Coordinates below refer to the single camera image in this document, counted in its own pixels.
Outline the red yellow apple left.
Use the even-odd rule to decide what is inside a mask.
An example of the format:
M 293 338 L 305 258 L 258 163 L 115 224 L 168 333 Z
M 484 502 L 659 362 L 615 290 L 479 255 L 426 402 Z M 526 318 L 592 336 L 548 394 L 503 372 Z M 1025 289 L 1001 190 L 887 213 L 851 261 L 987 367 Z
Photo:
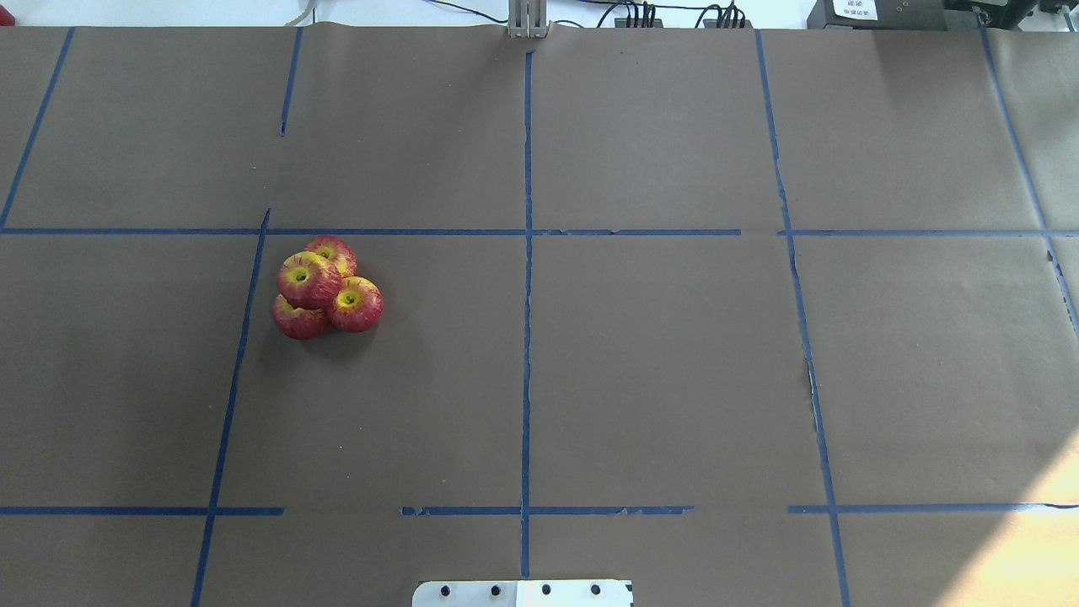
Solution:
M 282 334 L 293 341 L 319 337 L 330 325 L 326 311 L 293 307 L 281 293 L 273 300 L 272 319 Z

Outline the red yellow apple near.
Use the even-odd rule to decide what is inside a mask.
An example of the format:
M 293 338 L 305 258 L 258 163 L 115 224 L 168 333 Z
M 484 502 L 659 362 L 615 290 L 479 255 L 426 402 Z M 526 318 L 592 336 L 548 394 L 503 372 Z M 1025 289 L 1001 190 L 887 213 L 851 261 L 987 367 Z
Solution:
M 329 323 L 338 330 L 363 333 L 380 321 L 383 304 L 378 285 L 366 277 L 346 277 L 325 312 Z

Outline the aluminium frame post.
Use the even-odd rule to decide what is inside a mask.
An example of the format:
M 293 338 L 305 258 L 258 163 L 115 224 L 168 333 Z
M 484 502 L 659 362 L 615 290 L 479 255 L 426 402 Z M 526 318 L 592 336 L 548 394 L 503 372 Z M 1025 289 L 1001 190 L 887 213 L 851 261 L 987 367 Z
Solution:
M 550 33 L 546 0 L 509 0 L 507 35 L 513 39 L 543 39 Z

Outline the red yellow apple far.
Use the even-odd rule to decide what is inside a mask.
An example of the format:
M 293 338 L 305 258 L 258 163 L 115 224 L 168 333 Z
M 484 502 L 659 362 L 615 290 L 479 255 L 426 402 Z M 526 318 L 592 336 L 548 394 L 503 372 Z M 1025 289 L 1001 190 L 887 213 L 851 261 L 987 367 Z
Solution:
M 357 270 L 357 257 L 352 247 L 343 239 L 331 234 L 320 234 L 308 242 L 304 252 L 327 259 L 338 270 L 343 279 L 354 277 Z

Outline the carried red yellow apple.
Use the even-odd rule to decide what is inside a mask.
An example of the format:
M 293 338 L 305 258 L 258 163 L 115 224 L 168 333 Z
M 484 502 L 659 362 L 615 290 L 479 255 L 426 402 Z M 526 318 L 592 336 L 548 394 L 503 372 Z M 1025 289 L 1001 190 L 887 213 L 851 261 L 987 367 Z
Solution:
M 298 252 L 282 262 L 276 274 L 278 292 L 298 309 L 331 307 L 343 281 L 329 259 L 313 252 Z

